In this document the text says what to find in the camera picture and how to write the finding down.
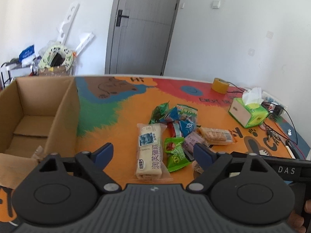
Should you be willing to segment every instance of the gray door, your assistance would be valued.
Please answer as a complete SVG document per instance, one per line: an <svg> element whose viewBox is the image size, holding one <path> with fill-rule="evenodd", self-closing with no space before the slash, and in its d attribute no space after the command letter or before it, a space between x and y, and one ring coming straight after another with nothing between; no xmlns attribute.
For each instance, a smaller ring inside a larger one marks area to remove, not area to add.
<svg viewBox="0 0 311 233"><path fill-rule="evenodd" d="M177 0L119 0L110 73L160 75Z"/></svg>

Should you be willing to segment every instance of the painted tabletop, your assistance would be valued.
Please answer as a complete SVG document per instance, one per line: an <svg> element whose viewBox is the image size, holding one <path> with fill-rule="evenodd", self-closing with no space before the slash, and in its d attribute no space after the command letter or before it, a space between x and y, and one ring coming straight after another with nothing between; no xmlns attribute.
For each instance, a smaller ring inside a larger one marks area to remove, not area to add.
<svg viewBox="0 0 311 233"><path fill-rule="evenodd" d="M290 157L282 142L276 138L268 141L266 132L258 127L245 129L229 114L228 109L233 98L240 93L219 94L204 82L176 80L171 78L142 77L77 77L80 98L80 119L76 151L99 149L110 142L114 146L112 161L105 173L122 187L127 183L140 183L136 180L136 150L138 141L138 123L149 123L152 110L161 103L169 102L170 108L176 104L186 104L198 109L198 124L208 128L230 130L236 143L228 146L214 146L216 151L233 151L272 156ZM266 123L276 131L292 130L283 119L276 123ZM163 139L169 137L164 131ZM305 156L310 147L299 137L299 148ZM186 186L196 173L191 165L171 173L173 181ZM11 206L12 190L0 188L0 232L11 232L19 224L19 219Z"/></svg>

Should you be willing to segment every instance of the light switch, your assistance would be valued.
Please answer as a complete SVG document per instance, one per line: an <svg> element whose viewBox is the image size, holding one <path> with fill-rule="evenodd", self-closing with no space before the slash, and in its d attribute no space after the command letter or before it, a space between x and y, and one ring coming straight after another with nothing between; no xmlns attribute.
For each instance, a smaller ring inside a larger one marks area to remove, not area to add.
<svg viewBox="0 0 311 233"><path fill-rule="evenodd" d="M214 0L212 4L213 9L218 9L220 8L220 0Z"/></svg>

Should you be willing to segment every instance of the white tissue paper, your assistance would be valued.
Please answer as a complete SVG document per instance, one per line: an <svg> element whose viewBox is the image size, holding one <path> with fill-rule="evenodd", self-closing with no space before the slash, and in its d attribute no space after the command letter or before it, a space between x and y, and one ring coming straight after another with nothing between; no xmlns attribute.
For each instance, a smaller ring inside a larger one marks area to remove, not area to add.
<svg viewBox="0 0 311 233"><path fill-rule="evenodd" d="M244 105L251 103L262 104L263 99L261 98L262 91L261 88L253 88L251 90L245 91L242 95L242 100Z"/></svg>

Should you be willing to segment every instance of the human hand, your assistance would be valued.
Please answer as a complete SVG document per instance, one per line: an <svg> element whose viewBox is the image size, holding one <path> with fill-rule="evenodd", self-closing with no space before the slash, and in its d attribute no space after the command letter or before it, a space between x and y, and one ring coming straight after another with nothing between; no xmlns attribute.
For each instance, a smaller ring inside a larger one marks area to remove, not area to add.
<svg viewBox="0 0 311 233"><path fill-rule="evenodd" d="M306 204L304 205L305 212L311 214L311 200L306 201ZM297 233L305 233L306 228L303 226L304 224L304 218L298 214L296 214L295 211L292 211L290 216L287 219L287 224L293 228Z"/></svg>

